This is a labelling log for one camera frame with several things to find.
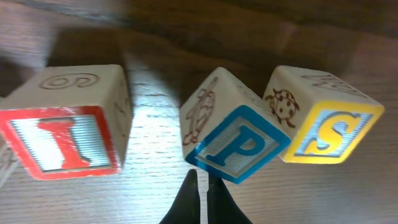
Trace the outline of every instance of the wooden block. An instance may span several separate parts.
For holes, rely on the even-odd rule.
[[[18,158],[8,147],[5,140],[0,137],[0,187],[6,182],[18,165]]]
[[[187,162],[236,184],[290,144],[261,98],[217,68],[180,109]]]
[[[0,104],[0,131],[39,180],[119,172],[131,120],[119,65],[45,68]]]
[[[274,70],[263,100],[292,140],[285,162],[343,162],[384,112],[330,73],[289,66]]]

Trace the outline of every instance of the brown wooden surface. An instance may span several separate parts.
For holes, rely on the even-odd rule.
[[[253,223],[397,223],[397,37],[395,0],[0,0],[1,96],[47,65],[120,63],[134,100],[122,174],[39,182],[19,167],[0,223],[158,223],[191,168],[179,105],[218,66],[262,95],[279,64],[334,73],[386,113],[346,162],[274,159],[227,184],[236,203]]]

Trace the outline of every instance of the turtle drawing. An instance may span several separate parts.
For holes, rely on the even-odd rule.
[[[286,121],[287,126],[295,128],[296,125],[290,122],[296,111],[300,110],[293,94],[288,90],[275,90],[274,95],[265,97],[265,101],[269,101],[269,106],[272,108],[272,114],[275,115],[280,124]]]
[[[197,95],[198,101],[193,108],[187,113],[185,119],[190,122],[189,133],[184,135],[183,145],[197,143],[200,132],[205,127],[214,110],[216,95],[213,88],[218,82],[218,77],[210,82],[206,88],[202,88]]]

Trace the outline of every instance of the yellow border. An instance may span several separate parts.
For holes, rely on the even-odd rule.
[[[296,150],[299,148],[304,138],[310,131],[311,127],[317,120],[322,110],[340,110],[353,113],[371,113],[372,118],[358,133],[357,137],[351,142],[344,153],[340,157],[316,157],[316,156],[295,156]],[[372,128],[374,123],[381,117],[384,112],[383,105],[367,105],[362,103],[348,103],[342,101],[321,101],[317,103],[305,119],[301,129],[292,141],[285,156],[282,157],[284,162],[296,162],[307,164],[337,164],[343,162],[352,153],[356,145],[362,140],[366,133]]]

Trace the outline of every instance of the letter p block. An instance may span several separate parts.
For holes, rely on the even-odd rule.
[[[261,98],[217,68],[180,109],[185,160],[239,184],[289,144]]]

